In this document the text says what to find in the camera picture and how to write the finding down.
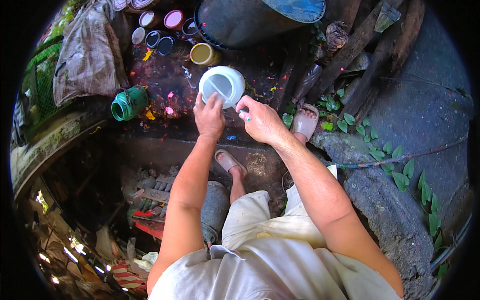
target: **beige slide sandal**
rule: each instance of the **beige slide sandal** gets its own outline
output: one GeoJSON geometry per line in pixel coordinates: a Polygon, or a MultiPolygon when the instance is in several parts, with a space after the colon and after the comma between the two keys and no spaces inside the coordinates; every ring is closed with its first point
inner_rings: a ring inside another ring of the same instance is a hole
{"type": "Polygon", "coordinates": [[[240,168],[243,170],[243,173],[245,175],[247,174],[247,168],[245,168],[236,158],[233,157],[232,154],[230,154],[230,152],[228,152],[225,149],[218,149],[215,152],[214,158],[215,158],[216,162],[219,163],[222,166],[222,168],[227,172],[228,172],[228,170],[230,170],[234,166],[240,166],[240,168]],[[216,156],[219,153],[224,154],[223,159],[220,160],[220,161],[218,161],[217,158],[216,158],[216,156]]]}
{"type": "Polygon", "coordinates": [[[315,106],[307,103],[305,103],[302,106],[302,108],[312,111],[315,114],[315,118],[312,119],[304,115],[301,111],[297,111],[297,114],[293,118],[292,126],[290,127],[290,132],[291,133],[299,132],[305,135],[307,137],[307,141],[309,141],[313,135],[313,132],[315,131],[315,128],[317,127],[318,109],[315,106]]]}

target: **gray cylinder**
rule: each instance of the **gray cylinder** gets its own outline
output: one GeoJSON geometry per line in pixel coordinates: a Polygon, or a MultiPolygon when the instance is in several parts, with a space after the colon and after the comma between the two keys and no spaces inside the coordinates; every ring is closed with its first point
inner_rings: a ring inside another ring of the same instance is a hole
{"type": "Polygon", "coordinates": [[[229,209],[230,197],[225,186],[217,181],[209,181],[207,195],[200,213],[205,241],[214,243],[218,240],[229,209]]]}

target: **man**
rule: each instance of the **man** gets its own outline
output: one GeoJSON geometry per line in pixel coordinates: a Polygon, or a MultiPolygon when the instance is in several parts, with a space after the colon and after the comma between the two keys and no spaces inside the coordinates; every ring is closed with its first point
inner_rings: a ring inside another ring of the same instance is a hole
{"type": "Polygon", "coordinates": [[[150,299],[403,297],[395,266],[371,239],[335,176],[305,147],[318,111],[304,105],[290,133],[268,105],[244,96],[236,111],[245,108],[249,112],[240,118],[246,132],[278,152],[295,182],[287,191],[285,216],[269,219],[267,192],[245,194],[247,170],[227,151],[217,151],[214,157],[232,174],[233,186],[222,245],[211,247],[209,259],[200,211],[225,118],[215,94],[206,104],[199,94],[193,112],[200,135],[170,192],[158,260],[147,283],[150,299]]]}

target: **paint splatter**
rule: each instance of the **paint splatter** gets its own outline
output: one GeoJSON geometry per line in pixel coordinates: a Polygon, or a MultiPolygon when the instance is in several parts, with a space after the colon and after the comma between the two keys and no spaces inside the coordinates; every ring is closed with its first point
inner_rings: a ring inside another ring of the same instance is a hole
{"type": "Polygon", "coordinates": [[[145,57],[143,58],[143,61],[147,61],[147,60],[150,58],[150,56],[152,55],[152,53],[153,53],[153,50],[152,50],[152,49],[151,49],[151,50],[148,50],[148,51],[145,53],[145,57]]]}
{"type": "Polygon", "coordinates": [[[155,120],[155,117],[153,116],[152,112],[151,111],[148,111],[145,116],[149,119],[149,120],[155,120]]]}

